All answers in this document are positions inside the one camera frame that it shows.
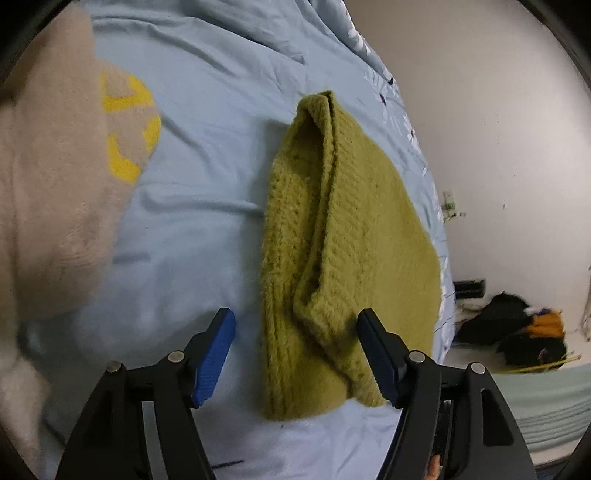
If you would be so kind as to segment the person's left hand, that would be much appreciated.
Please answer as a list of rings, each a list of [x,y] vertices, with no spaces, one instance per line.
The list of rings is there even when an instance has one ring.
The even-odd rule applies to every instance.
[[[434,455],[428,465],[424,480],[438,480],[441,474],[441,456]]]

